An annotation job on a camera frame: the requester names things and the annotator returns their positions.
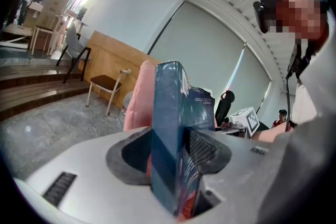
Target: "brown chair seat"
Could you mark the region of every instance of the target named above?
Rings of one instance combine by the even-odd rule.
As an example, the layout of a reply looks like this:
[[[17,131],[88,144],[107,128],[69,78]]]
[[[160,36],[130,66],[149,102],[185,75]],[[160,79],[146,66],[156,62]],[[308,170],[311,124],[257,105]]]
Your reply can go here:
[[[106,75],[100,75],[97,77],[91,78],[91,81],[95,84],[98,84],[99,86],[102,86],[105,89],[108,89],[110,91],[113,91],[114,85],[117,82],[116,80],[106,76]],[[121,83],[118,83],[117,89],[121,87]]]

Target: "wooden wall panel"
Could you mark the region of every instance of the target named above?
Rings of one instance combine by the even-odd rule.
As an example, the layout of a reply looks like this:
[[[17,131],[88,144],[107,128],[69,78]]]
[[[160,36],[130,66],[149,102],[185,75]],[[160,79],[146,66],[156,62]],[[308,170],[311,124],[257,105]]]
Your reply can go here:
[[[124,78],[121,79],[122,88],[113,98],[113,103],[119,108],[122,107],[125,95],[133,91],[142,63],[146,60],[155,65],[160,63],[149,55],[97,31],[92,34],[87,46],[91,48],[91,60],[88,61],[84,76],[87,82],[90,83],[92,77],[103,74],[116,80],[119,70],[128,68],[132,70],[124,82]],[[83,69],[83,61],[79,63],[78,67],[80,70]],[[109,100],[111,95],[101,91],[100,96]]]

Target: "black office chair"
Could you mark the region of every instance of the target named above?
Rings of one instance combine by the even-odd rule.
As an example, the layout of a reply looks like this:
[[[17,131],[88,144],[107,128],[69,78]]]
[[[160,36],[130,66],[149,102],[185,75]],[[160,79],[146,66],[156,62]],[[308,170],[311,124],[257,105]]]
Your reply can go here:
[[[218,127],[220,127],[221,124],[224,122],[224,119],[231,108],[231,103],[233,103],[234,100],[235,95],[231,91],[224,92],[220,97],[220,101],[215,114]]]

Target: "red shirt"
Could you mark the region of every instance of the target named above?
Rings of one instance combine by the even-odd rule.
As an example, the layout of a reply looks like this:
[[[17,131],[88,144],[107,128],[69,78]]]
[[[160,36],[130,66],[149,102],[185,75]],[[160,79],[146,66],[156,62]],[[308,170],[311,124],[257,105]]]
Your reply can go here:
[[[273,126],[276,127],[276,126],[278,126],[278,125],[280,125],[282,123],[283,122],[280,122],[280,120],[277,120],[277,121],[274,121]]]

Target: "wooden chair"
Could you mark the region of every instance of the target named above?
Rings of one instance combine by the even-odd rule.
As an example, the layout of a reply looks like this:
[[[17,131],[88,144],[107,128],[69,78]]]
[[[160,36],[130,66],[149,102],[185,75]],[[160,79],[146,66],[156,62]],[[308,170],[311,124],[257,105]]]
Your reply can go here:
[[[110,114],[110,106],[112,103],[112,99],[114,97],[114,94],[116,92],[118,92],[122,86],[122,84],[120,83],[120,79],[121,76],[123,74],[125,74],[126,76],[129,75],[131,73],[131,69],[126,69],[126,70],[120,70],[120,74],[117,78],[117,80],[114,80],[106,75],[101,75],[101,76],[97,76],[97,77],[93,77],[91,78],[91,85],[90,85],[90,90],[89,90],[89,94],[88,94],[88,100],[86,102],[86,107],[89,107],[89,100],[90,100],[90,94],[91,94],[91,90],[92,90],[92,86],[97,86],[98,88],[100,88],[100,90],[104,90],[106,92],[109,92],[111,94],[110,97],[110,101],[109,104],[107,106],[106,109],[106,114],[105,116],[108,116]]]

